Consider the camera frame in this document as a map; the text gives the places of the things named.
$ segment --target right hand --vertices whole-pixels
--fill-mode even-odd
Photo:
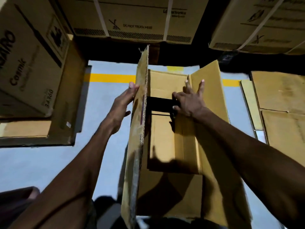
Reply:
[[[180,102],[180,106],[173,106],[178,113],[197,119],[202,111],[208,110],[203,100],[204,80],[199,84],[197,93],[194,93],[188,80],[185,81],[183,92],[173,92],[173,97]]]

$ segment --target warehouse floor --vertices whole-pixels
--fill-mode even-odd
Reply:
[[[128,88],[128,80],[134,79],[134,76],[124,77],[124,75],[135,75],[136,72],[136,64],[90,61],[89,65],[92,66],[91,75],[87,75],[84,82],[78,117],[78,126],[82,127],[81,132],[77,134],[75,145],[0,149],[0,192],[28,186],[36,186],[42,191],[86,145],[99,123],[107,115],[115,97]],[[149,69],[191,74],[198,70],[199,66],[185,68],[149,66]],[[231,124],[254,137],[238,83],[241,79],[249,79],[248,75],[242,73],[221,75]],[[93,199],[101,195],[117,198],[118,180],[128,143],[130,120],[130,116],[126,117],[119,132],[108,142]],[[253,217],[252,228],[280,229],[278,221],[246,184],[245,189]]]

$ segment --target forklift warning symbol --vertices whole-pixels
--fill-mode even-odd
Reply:
[[[114,29],[114,30],[121,30],[121,29],[115,24],[116,19],[115,19],[114,21],[111,21],[111,20],[109,19],[109,22],[111,22],[111,23],[113,24],[112,29]]]

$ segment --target white plastic strap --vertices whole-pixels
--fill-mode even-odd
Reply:
[[[105,21],[104,21],[103,15],[102,15],[102,11],[101,11],[101,7],[99,6],[98,0],[93,0],[93,2],[94,2],[94,5],[95,5],[95,8],[96,8],[99,20],[100,20],[100,22],[102,24],[102,28],[103,28],[103,30],[105,32],[105,35],[107,37],[109,37],[109,33],[108,33],[107,28],[106,28],[106,24],[105,24]]]
[[[166,38],[167,38],[167,32],[168,32],[168,27],[170,25],[170,16],[171,16],[172,7],[173,7],[173,0],[168,0],[168,7],[167,7],[167,15],[166,15],[166,21],[165,21],[163,41],[166,41]]]
[[[294,48],[292,48],[291,50],[287,51],[285,54],[290,53],[291,51],[293,51],[295,48],[299,47],[300,45],[302,45],[305,42],[305,40],[303,42],[301,42],[300,44],[296,45]]]
[[[284,0],[279,0],[275,6],[271,9],[271,11],[267,14],[265,19],[256,27],[254,32],[250,35],[250,37],[242,44],[237,50],[241,50],[244,46],[246,46],[250,40],[257,35],[258,31],[265,25],[265,23],[268,21],[268,19],[274,14],[274,12],[278,9],[278,7],[283,3]]]

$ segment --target open cardboard box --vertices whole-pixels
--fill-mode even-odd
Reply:
[[[147,69],[148,50],[136,73],[135,96],[124,179],[122,217],[129,228],[136,215],[204,218],[229,228],[251,228],[242,180],[223,147],[201,124],[170,114],[172,92],[186,75]],[[188,77],[197,92],[205,79],[204,101],[229,122],[218,62]]]
[[[87,61],[71,41],[50,119],[0,121],[0,146],[70,145]]]

